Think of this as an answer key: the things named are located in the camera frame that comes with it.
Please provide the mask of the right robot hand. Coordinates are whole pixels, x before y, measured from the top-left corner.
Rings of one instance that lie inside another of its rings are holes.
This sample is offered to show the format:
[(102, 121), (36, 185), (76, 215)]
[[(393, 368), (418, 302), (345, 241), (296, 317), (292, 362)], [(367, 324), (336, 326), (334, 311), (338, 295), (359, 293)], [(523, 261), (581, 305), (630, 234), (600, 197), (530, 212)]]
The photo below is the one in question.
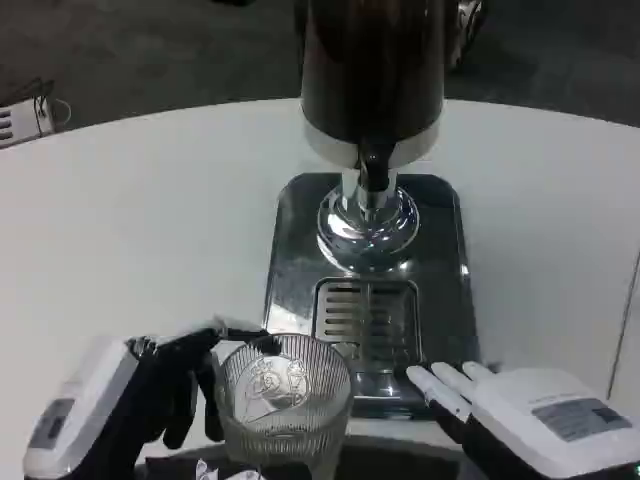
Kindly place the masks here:
[(439, 427), (488, 479), (636, 479), (639, 425), (572, 374), (409, 366)]

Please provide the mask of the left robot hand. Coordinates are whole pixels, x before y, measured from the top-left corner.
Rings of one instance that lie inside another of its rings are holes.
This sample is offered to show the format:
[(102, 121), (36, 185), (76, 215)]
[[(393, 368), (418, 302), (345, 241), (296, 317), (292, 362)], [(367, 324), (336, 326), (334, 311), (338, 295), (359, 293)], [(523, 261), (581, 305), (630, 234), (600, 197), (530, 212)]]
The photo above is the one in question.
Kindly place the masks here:
[(26, 447), (26, 479), (132, 479), (149, 443), (181, 448), (205, 399), (205, 435), (224, 438), (215, 398), (213, 349), (222, 341), (265, 339), (264, 328), (215, 316), (168, 337), (93, 343), (40, 415)]

